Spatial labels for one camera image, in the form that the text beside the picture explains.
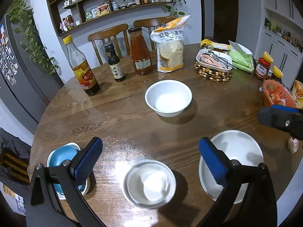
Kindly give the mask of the white round plate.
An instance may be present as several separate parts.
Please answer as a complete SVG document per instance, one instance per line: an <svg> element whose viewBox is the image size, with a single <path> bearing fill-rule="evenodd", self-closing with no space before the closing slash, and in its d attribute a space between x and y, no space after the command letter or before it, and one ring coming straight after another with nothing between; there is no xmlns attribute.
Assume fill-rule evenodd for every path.
<svg viewBox="0 0 303 227"><path fill-rule="evenodd" d="M227 182L231 171L235 170L236 167L257 167L263 162L263 153L259 144L245 132L226 130L218 133L210 140L217 149L222 150L231 162L231 169L227 174ZM213 201L216 201L225 186L216 183L202 156L199 161L199 179L205 193Z"/></svg>

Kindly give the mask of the flour bag white orange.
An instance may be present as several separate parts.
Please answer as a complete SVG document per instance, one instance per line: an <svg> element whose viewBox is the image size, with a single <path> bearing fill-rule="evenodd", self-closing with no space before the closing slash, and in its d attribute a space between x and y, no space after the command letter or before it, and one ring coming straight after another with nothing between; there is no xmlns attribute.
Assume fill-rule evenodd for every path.
<svg viewBox="0 0 303 227"><path fill-rule="evenodd" d="M151 32L150 38L156 43L157 70L170 73L181 69L187 20L190 15L174 19Z"/></svg>

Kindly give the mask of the beaded wooden trivet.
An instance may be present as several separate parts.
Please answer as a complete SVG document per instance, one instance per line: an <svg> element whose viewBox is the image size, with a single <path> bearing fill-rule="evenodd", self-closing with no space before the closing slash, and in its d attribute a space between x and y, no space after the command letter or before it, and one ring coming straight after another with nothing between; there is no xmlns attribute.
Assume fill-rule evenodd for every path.
<svg viewBox="0 0 303 227"><path fill-rule="evenodd" d="M231 72L221 72L214 69L201 66L197 61L194 61L194 70L205 79L213 82L228 82L232 78Z"/></svg>

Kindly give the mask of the red sauce glass bottle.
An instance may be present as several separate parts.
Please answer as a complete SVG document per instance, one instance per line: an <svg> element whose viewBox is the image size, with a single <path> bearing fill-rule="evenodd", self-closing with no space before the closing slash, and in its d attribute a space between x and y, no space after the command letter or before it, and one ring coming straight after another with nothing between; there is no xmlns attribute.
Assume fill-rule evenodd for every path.
<svg viewBox="0 0 303 227"><path fill-rule="evenodd" d="M142 34L141 27L128 29L130 37L130 53L133 68L138 75L147 75L152 72L150 52Z"/></svg>

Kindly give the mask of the small red white packet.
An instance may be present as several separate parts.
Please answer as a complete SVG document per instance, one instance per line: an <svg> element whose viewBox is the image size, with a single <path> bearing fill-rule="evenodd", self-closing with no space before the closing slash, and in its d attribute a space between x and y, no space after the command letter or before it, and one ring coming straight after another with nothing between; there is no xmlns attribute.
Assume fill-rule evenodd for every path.
<svg viewBox="0 0 303 227"><path fill-rule="evenodd" d="M288 139L288 149L292 154L296 153L299 149L299 140L290 136Z"/></svg>

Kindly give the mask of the yellow packet behind tray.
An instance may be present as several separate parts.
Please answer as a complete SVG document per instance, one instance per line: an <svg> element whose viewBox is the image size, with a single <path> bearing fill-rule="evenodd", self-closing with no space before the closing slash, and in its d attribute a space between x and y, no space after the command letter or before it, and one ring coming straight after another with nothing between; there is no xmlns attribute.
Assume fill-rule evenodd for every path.
<svg viewBox="0 0 303 227"><path fill-rule="evenodd" d="M219 51L219 52L228 52L228 51L231 50L230 45L216 43L216 42L213 42L213 41L211 41L207 38L201 41L200 47L210 49L210 50Z"/></svg>

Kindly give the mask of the yellow snack box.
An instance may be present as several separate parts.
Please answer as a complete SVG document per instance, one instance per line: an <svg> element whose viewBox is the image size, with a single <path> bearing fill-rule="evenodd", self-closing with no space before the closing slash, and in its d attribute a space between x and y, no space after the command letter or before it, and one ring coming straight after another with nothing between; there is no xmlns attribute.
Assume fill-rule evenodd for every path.
<svg viewBox="0 0 303 227"><path fill-rule="evenodd" d="M303 107L303 84L302 82L295 80L291 95L296 103L297 108Z"/></svg>

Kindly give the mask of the green hanging plant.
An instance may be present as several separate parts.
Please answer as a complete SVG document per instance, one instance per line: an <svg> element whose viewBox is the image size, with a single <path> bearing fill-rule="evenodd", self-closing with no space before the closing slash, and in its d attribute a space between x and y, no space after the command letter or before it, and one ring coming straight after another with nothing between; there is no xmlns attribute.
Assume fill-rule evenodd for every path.
<svg viewBox="0 0 303 227"><path fill-rule="evenodd" d="M29 59L37 66L49 73L55 74L59 66L54 64L54 57L49 57L40 39L37 28L34 24L33 11L26 1L15 0L10 5L8 12L10 23L16 27L13 31L23 34L24 39L20 41L21 48L27 53Z"/></svg>

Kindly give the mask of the red chili sauce jar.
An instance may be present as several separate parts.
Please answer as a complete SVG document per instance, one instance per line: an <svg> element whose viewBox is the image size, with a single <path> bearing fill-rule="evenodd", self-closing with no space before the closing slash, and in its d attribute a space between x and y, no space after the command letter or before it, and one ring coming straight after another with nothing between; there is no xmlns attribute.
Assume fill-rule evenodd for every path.
<svg viewBox="0 0 303 227"><path fill-rule="evenodd" d="M270 70L271 64L268 63L264 58L259 58L255 67L255 75L257 78L264 80Z"/></svg>

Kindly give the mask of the large vinegar bottle yellow cap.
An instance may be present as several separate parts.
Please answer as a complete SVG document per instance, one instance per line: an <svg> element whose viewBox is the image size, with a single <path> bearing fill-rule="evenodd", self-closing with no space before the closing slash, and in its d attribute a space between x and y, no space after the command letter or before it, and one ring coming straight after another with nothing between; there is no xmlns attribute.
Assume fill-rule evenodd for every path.
<svg viewBox="0 0 303 227"><path fill-rule="evenodd" d="M67 47L69 65L82 89L88 96L97 94L100 86L85 55L76 47L71 35L65 37L63 43Z"/></svg>

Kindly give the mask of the small dark soy sauce bottle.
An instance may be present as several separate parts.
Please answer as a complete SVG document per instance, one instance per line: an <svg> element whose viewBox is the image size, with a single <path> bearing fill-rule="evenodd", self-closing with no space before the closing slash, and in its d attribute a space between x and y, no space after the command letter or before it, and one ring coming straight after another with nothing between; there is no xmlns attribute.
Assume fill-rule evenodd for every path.
<svg viewBox="0 0 303 227"><path fill-rule="evenodd" d="M120 65L120 59L116 54L115 47L112 42L107 42L104 45L108 59L108 64L116 82L122 82L125 79L125 74Z"/></svg>

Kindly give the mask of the wooden chair right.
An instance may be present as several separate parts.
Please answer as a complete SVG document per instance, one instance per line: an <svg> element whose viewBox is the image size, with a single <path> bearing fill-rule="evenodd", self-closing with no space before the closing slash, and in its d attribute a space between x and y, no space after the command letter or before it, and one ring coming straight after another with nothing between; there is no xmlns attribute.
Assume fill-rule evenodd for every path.
<svg viewBox="0 0 303 227"><path fill-rule="evenodd" d="M163 24L166 24L175 19L174 16L155 17L151 19L139 19L133 22L134 27L145 27L148 29L149 35L151 32Z"/></svg>

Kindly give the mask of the white kitchen cabinet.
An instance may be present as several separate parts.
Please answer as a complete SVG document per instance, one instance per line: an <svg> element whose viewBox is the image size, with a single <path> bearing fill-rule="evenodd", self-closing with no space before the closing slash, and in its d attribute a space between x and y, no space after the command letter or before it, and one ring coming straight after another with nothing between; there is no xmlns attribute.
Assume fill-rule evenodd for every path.
<svg viewBox="0 0 303 227"><path fill-rule="evenodd" d="M292 0L261 0L261 26L255 56L268 52L291 88L302 65L302 16Z"/></svg>

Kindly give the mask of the large white bowl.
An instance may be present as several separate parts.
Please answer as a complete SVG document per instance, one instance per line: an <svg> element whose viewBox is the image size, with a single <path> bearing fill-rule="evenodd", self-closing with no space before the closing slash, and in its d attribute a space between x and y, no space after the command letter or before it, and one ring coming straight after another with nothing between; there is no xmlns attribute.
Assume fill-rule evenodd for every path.
<svg viewBox="0 0 303 227"><path fill-rule="evenodd" d="M146 104L162 117L181 114L192 102L190 88L177 80L161 80L151 85L145 92Z"/></svg>

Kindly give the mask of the yellow cap dark bottle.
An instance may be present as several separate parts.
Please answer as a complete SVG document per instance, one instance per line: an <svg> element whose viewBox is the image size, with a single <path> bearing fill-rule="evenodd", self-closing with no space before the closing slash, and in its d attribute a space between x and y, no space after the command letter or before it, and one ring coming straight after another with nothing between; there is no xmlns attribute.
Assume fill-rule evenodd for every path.
<svg viewBox="0 0 303 227"><path fill-rule="evenodd" d="M282 71L277 66L274 65L273 69L270 70L268 73L268 79L276 80L277 82L282 84L283 83L282 78L283 78Z"/></svg>

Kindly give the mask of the green plastic bag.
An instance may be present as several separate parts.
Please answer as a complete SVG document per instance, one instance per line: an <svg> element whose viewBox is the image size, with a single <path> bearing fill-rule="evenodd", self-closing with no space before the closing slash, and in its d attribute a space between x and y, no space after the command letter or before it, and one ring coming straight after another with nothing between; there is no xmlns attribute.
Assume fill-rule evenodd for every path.
<svg viewBox="0 0 303 227"><path fill-rule="evenodd" d="M239 43L229 41L231 46L228 55L232 59L233 65L242 71L252 73L254 71L254 61L252 52Z"/></svg>

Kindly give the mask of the small white bowl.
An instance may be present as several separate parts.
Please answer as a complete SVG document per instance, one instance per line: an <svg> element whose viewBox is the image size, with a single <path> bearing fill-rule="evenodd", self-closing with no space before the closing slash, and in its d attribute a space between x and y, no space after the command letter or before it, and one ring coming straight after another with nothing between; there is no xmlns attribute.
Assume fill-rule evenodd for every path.
<svg viewBox="0 0 303 227"><path fill-rule="evenodd" d="M139 208L157 209L173 199L176 187L175 175L167 165L157 160L143 160L126 173L123 194Z"/></svg>

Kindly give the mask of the grey refrigerator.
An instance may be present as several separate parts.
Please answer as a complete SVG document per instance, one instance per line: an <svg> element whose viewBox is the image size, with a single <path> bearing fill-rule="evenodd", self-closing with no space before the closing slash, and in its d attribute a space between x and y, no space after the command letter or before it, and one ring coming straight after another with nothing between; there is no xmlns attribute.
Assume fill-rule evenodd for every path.
<svg viewBox="0 0 303 227"><path fill-rule="evenodd" d="M63 86L58 74L49 74L31 61L22 48L26 36L13 30L16 24L1 18L1 100L32 134L47 106Z"/></svg>

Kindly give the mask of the white tray with utensils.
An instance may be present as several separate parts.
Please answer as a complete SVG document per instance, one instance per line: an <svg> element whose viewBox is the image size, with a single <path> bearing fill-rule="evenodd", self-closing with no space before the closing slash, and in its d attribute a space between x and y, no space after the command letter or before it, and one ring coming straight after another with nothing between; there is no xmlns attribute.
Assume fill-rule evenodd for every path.
<svg viewBox="0 0 303 227"><path fill-rule="evenodd" d="M235 68L229 55L215 50L200 49L196 55L196 61L202 67L223 73Z"/></svg>

